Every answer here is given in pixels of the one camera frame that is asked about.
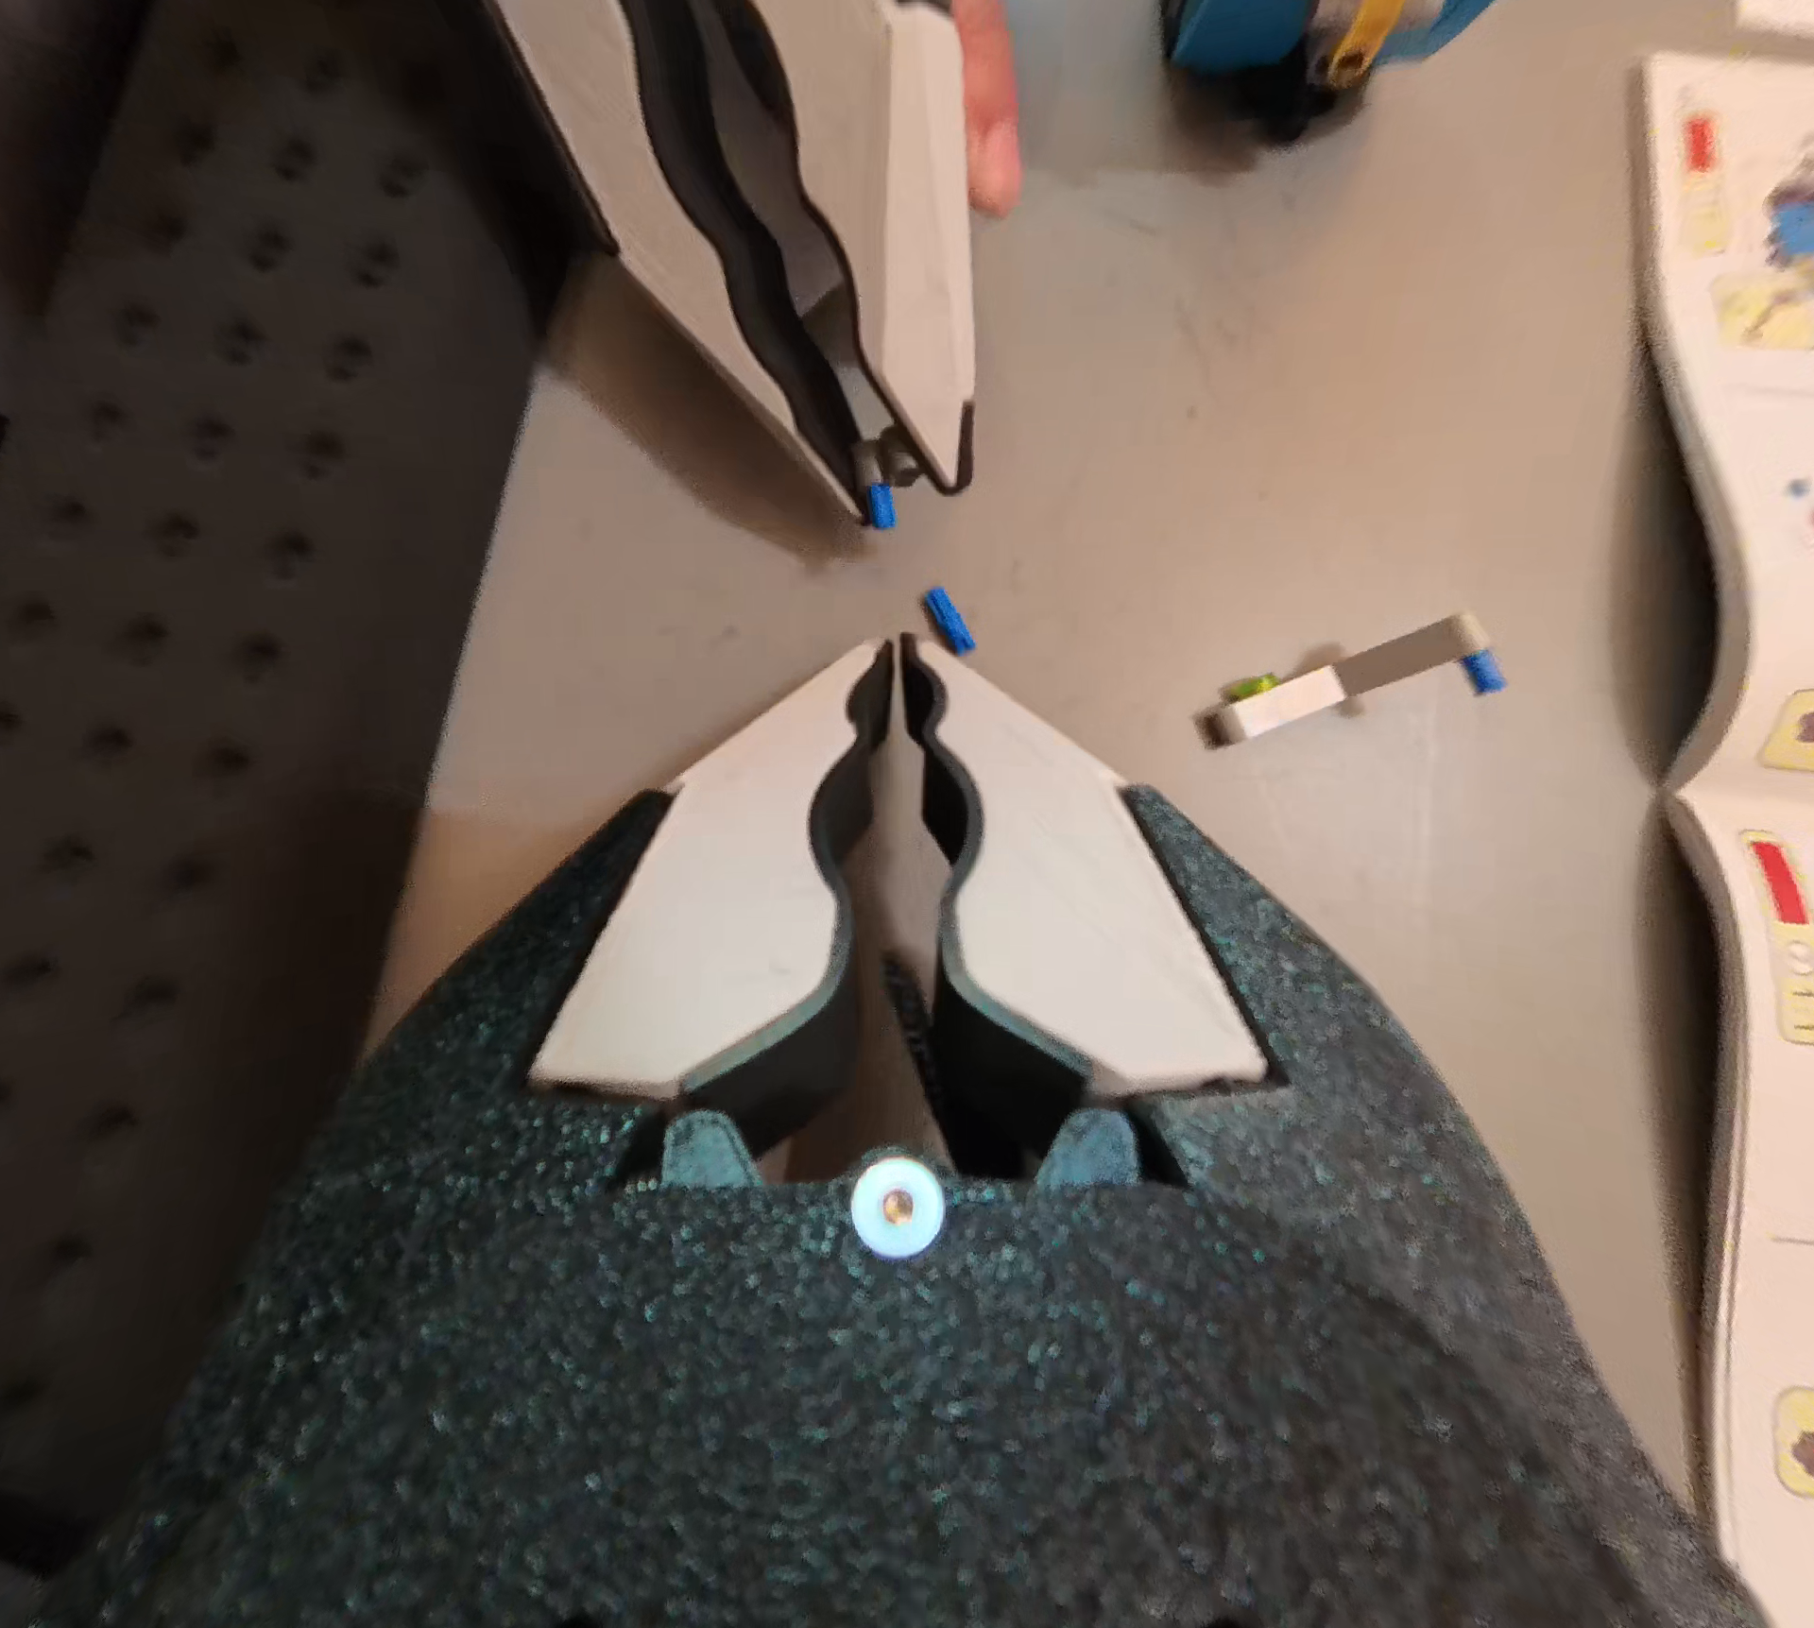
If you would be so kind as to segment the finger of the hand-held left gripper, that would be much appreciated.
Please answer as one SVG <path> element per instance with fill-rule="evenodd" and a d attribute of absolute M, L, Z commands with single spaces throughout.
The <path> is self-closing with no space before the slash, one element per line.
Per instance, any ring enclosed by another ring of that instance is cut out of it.
<path fill-rule="evenodd" d="M 710 0 L 774 140 L 736 172 L 784 233 L 795 301 L 859 437 L 973 476 L 976 337 L 961 55 L 946 4 Z"/>
<path fill-rule="evenodd" d="M 774 125 L 710 0 L 487 0 L 623 274 L 855 524 L 863 442 L 738 174 Z"/>

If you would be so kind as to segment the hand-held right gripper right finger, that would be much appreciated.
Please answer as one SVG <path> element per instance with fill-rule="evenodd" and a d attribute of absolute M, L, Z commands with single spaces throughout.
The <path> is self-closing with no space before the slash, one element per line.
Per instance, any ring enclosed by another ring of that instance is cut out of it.
<path fill-rule="evenodd" d="M 920 814 L 948 863 L 937 1045 L 963 1094 L 1192 1094 L 1267 1060 L 1107 763 L 903 641 Z"/>

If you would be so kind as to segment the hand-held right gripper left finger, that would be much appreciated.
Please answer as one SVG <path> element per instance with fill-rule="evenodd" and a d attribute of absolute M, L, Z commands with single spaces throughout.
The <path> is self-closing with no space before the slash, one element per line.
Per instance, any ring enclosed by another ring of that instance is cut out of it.
<path fill-rule="evenodd" d="M 895 652 L 867 641 L 693 761 L 530 1064 L 542 1090 L 802 1100 L 804 1032 L 850 1011 L 846 860 L 872 824 Z"/>

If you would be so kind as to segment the person's left hand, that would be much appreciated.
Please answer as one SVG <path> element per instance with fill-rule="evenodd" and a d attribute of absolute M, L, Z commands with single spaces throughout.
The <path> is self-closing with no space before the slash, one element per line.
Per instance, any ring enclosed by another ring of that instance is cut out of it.
<path fill-rule="evenodd" d="M 1001 219 L 1024 187 L 1020 100 L 1005 0 L 948 0 L 961 55 L 963 170 L 973 212 Z"/>

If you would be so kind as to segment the grey connector brick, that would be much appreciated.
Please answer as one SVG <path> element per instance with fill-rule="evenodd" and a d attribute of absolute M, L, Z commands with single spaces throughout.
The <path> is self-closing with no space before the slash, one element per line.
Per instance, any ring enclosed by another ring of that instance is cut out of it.
<path fill-rule="evenodd" d="M 910 439 L 901 427 L 889 425 L 874 437 L 861 439 L 854 448 L 852 463 L 863 522 L 872 531 L 893 531 L 895 495 L 916 486 L 923 476 Z"/>

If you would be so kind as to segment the instruction booklet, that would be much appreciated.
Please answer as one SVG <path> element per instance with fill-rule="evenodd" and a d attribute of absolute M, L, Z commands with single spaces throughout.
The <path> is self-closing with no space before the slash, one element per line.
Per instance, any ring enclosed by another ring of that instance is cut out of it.
<path fill-rule="evenodd" d="M 1810 66 L 1657 53 L 1643 335 L 1717 597 L 1664 784 L 1709 916 L 1704 1496 L 1770 1625 L 1812 1623 Z"/>

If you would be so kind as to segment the grey angled beam brick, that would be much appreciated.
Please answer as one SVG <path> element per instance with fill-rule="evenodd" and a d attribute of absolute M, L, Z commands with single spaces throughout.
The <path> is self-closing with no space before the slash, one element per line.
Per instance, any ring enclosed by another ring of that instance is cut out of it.
<path fill-rule="evenodd" d="M 1454 612 L 1286 678 L 1265 673 L 1230 684 L 1201 712 L 1197 731 L 1213 748 L 1245 744 L 1443 669 L 1456 671 L 1473 695 L 1507 688 L 1481 622 Z"/>

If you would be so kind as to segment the grey desk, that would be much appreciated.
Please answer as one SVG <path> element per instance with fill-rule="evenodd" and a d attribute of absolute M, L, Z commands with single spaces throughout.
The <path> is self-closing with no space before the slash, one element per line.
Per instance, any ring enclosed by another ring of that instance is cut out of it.
<path fill-rule="evenodd" d="M 527 401 L 368 1039 L 631 794 L 944 588 L 980 673 L 1158 788 L 1381 996 L 1664 1479 L 1698 1475 L 1711 937 L 1657 790 L 1711 576 L 1634 316 L 1632 72 L 1732 0 L 1500 0 L 1273 151 L 1156 0 L 1005 0 L 1024 191 L 974 231 L 976 459 L 889 535 L 610 265 Z M 1453 669 L 1199 716 L 1454 612 Z"/>

